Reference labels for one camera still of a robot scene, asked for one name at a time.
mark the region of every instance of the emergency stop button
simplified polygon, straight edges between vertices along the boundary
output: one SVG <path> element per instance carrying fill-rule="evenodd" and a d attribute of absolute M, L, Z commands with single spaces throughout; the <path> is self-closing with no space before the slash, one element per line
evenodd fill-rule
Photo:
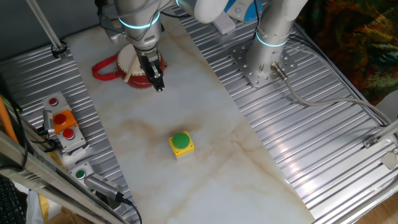
<path fill-rule="evenodd" d="M 72 129 L 67 128 L 67 129 L 63 130 L 62 135 L 67 140 L 72 140 L 75 137 L 75 132 Z"/>
<path fill-rule="evenodd" d="M 58 100 L 56 98 L 51 98 L 49 100 L 49 103 L 51 106 L 57 106 L 58 105 Z"/>
<path fill-rule="evenodd" d="M 64 114 L 58 114 L 54 117 L 55 124 L 65 124 L 67 122 L 67 117 Z"/>

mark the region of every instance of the metal grating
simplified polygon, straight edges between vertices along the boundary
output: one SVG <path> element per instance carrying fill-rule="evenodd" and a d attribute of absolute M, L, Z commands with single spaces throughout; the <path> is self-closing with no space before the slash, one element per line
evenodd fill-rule
<path fill-rule="evenodd" d="M 185 14 L 179 7 L 173 10 L 176 15 Z M 371 150 L 362 144 L 381 129 L 368 110 L 347 102 L 306 107 L 296 103 L 279 80 L 258 89 L 249 84 L 230 52 L 252 39 L 256 21 L 236 21 L 236 29 L 228 35 L 220 34 L 213 24 L 201 24 L 191 17 L 180 21 L 315 217 L 314 223 L 333 223 L 397 175 L 397 169 L 389 170 L 379 162 L 386 151 L 396 148 L 392 141 Z M 298 67 L 288 76 L 300 96 L 310 101 L 363 99 L 342 74 L 330 70 L 316 55 L 302 52 L 305 48 L 297 40 L 289 42 L 288 46 L 298 49 L 286 48 Z M 364 212 L 352 216 L 349 222 Z"/>
<path fill-rule="evenodd" d="M 3 75 L 13 98 L 23 109 L 23 117 L 36 128 L 43 123 L 41 100 L 61 91 L 72 108 L 81 132 L 90 144 L 90 155 L 80 159 L 89 162 L 94 172 L 123 187 L 132 200 L 130 190 L 115 158 L 112 147 L 83 83 L 71 52 L 68 60 L 53 57 L 50 46 L 0 62 Z M 115 209 L 125 221 L 137 220 L 136 212 L 124 204 Z"/>

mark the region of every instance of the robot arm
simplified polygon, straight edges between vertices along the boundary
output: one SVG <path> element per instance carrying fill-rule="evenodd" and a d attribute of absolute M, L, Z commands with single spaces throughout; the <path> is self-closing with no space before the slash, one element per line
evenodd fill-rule
<path fill-rule="evenodd" d="M 98 1 L 106 2 L 107 0 L 96 0 L 96 4 Z M 160 11 L 178 4 L 199 22 L 209 23 L 223 12 L 228 3 L 228 0 L 114 1 L 119 15 L 118 19 L 123 26 L 123 34 L 134 46 L 141 68 L 156 91 L 164 89 L 160 53 L 157 50 L 157 41 L 161 34 Z M 263 12 L 256 38 L 245 55 L 248 68 L 255 77 L 269 76 L 272 73 L 271 64 L 280 62 L 284 44 L 289 38 L 298 14 L 307 1 L 273 0 L 271 6 Z M 113 40 L 110 32 L 107 30 L 109 38 Z"/>
<path fill-rule="evenodd" d="M 99 14 L 105 1 L 96 0 Z M 156 91 L 164 89 L 160 53 L 157 49 L 157 41 L 162 32 L 160 12 L 178 4 L 199 22 L 209 23 L 222 13 L 227 2 L 228 0 L 114 0 L 122 33 L 134 46 L 141 68 Z M 117 33 L 107 30 L 107 34 L 112 41 Z"/>

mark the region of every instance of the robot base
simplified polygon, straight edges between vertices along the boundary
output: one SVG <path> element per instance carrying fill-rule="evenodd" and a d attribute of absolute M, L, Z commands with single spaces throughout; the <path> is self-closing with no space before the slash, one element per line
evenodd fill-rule
<path fill-rule="evenodd" d="M 231 49 L 231 56 L 235 59 L 235 62 L 238 65 L 239 69 L 242 71 L 243 75 L 251 82 L 251 84 L 256 88 L 261 88 L 268 83 L 273 82 L 274 80 L 278 80 L 279 76 L 274 72 L 260 72 L 259 68 L 251 68 L 246 63 L 246 53 L 251 44 L 252 40 L 233 47 Z M 286 74 L 292 73 L 297 68 L 297 64 L 290 58 L 285 50 L 282 51 L 279 66 Z"/>

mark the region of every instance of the yellow button base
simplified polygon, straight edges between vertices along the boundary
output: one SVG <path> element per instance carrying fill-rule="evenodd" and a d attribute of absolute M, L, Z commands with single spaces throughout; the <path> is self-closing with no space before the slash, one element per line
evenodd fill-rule
<path fill-rule="evenodd" d="M 187 134 L 187 136 L 189 137 L 189 145 L 185 149 L 177 149 L 173 145 L 173 137 L 169 138 L 170 146 L 172 147 L 174 156 L 177 160 L 181 160 L 183 158 L 190 156 L 191 154 L 193 154 L 193 152 L 195 150 L 191 136 L 189 136 L 189 134 L 186 131 L 184 131 L 183 133 Z"/>

